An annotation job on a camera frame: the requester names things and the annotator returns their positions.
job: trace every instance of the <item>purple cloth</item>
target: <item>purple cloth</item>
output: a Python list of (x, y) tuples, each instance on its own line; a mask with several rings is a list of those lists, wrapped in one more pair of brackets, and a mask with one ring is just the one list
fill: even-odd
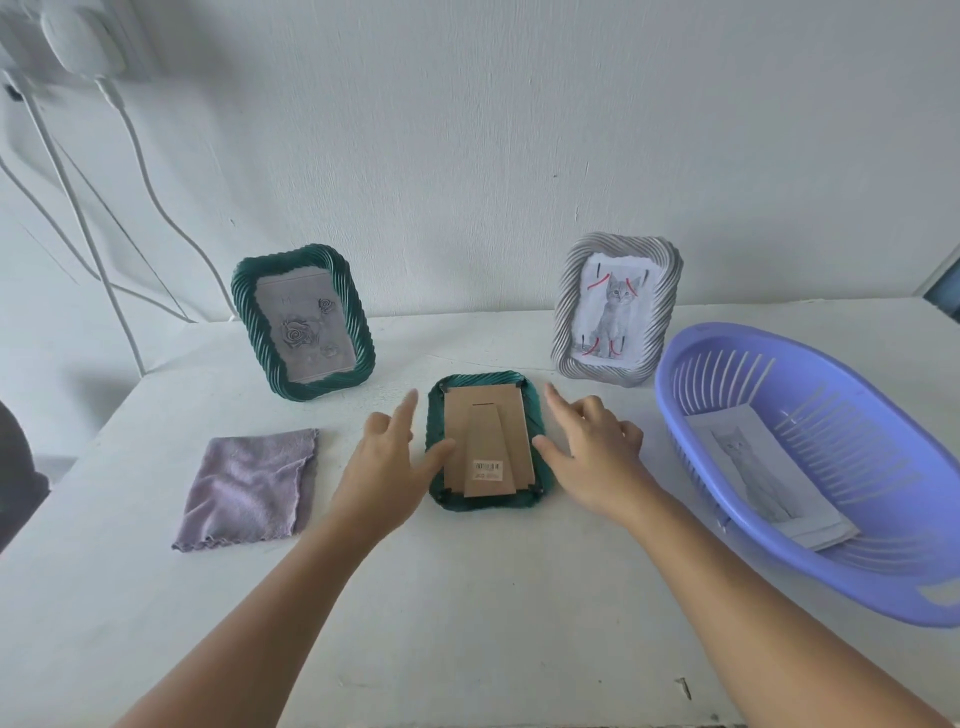
[(317, 430), (263, 437), (215, 437), (187, 495), (179, 551), (271, 541), (300, 530), (313, 495), (305, 477)]

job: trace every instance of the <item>white table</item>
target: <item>white table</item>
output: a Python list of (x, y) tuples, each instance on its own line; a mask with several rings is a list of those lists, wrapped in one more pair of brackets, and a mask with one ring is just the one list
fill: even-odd
[[(682, 306), (670, 330), (712, 320), (767, 328), (848, 362), (960, 453), (960, 328), (927, 303)], [(0, 555), (0, 725), (110, 722), (291, 547), (170, 549), (214, 436), (320, 427), (319, 510), (368, 412), (389, 411), (408, 388), (425, 392), (442, 376), (516, 369), (572, 398), (598, 393), (640, 424), (650, 470), (706, 513), (668, 445), (651, 383), (621, 389), (557, 376), (551, 328), (547, 311), (374, 319), (370, 380), (297, 404), (270, 392), (240, 324), (188, 327)], [(422, 406), (415, 449), (424, 418)], [(900, 624), (786, 568), (759, 567), (960, 717), (960, 632)], [(690, 700), (674, 682), (681, 677)], [(428, 499), (349, 583), (282, 724), (718, 719), (733, 721), (736, 711), (646, 556), (556, 493), (523, 512), (452, 514)]]

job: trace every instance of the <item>gray kitten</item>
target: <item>gray kitten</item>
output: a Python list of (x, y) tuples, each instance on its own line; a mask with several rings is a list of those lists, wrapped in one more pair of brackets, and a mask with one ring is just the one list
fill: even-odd
[(611, 273), (607, 281), (607, 304), (590, 340), (584, 342), (584, 353), (608, 359), (623, 353), (627, 326), (630, 324), (630, 304), (635, 300), (636, 292), (630, 283), (626, 279), (618, 280)]
[(747, 486), (747, 502), (768, 523), (783, 523), (798, 518), (800, 509), (790, 492), (754, 454), (754, 449), (739, 427), (727, 434), (710, 431), (717, 445), (730, 457)]

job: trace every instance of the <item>plastic basket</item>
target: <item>plastic basket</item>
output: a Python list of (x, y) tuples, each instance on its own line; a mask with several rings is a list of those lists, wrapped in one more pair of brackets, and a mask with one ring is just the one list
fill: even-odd
[[(767, 331), (701, 324), (670, 342), (656, 388), (677, 452), (725, 530), (881, 614), (960, 625), (960, 463), (857, 373)], [(814, 552), (736, 494), (684, 417), (744, 403), (860, 535)]]

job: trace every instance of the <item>barcode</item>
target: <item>barcode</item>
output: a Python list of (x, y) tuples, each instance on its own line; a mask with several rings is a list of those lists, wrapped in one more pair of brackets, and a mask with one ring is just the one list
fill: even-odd
[(503, 461), (501, 460), (474, 460), (474, 480), (503, 480)]

